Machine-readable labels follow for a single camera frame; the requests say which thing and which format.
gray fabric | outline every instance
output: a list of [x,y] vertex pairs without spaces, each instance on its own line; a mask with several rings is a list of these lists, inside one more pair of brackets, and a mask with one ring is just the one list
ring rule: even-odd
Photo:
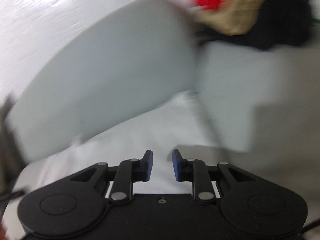
[[196,51],[166,0],[138,0],[81,33],[36,76],[8,116],[32,161],[194,88]]
[[288,187],[320,216],[320,26],[303,48],[211,42],[200,97],[234,165]]
[[10,97],[0,108],[0,193],[10,192],[15,179],[25,167],[20,151],[5,125],[5,118],[13,106]]

black cable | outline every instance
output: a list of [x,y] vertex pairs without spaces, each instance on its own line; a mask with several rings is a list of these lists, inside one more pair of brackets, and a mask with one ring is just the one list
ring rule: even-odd
[[315,220],[315,221],[313,221],[313,222],[311,222],[310,224],[306,225],[305,227],[303,227],[303,229],[301,230],[300,233],[304,234],[305,232],[307,232],[307,231],[309,231],[309,230],[311,230],[313,228],[316,228],[318,226],[320,226],[320,218]]

white table surface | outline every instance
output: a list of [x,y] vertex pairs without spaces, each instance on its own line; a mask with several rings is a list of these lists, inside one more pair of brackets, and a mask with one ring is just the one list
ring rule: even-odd
[[[0,102],[19,97],[71,39],[134,0],[0,0]],[[192,0],[178,0],[192,6]],[[320,0],[311,0],[320,16]]]

metal screw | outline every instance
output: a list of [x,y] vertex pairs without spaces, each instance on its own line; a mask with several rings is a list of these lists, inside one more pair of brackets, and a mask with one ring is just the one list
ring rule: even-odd
[[127,197],[127,194],[124,192],[114,192],[111,194],[111,199],[115,201],[124,200]]
[[167,200],[166,200],[165,198],[160,198],[160,199],[158,200],[158,203],[159,203],[159,204],[166,204],[166,203],[167,203]]
[[214,194],[211,193],[211,192],[208,192],[208,191],[204,191],[204,192],[200,192],[198,194],[198,197],[201,199],[201,200],[210,200],[210,199],[213,199],[214,198]]

beige fabric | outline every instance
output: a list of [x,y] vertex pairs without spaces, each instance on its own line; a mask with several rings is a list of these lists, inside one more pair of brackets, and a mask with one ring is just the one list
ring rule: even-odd
[[225,35],[248,33],[257,22],[258,10],[265,0],[222,0],[220,9],[197,11],[196,22]]

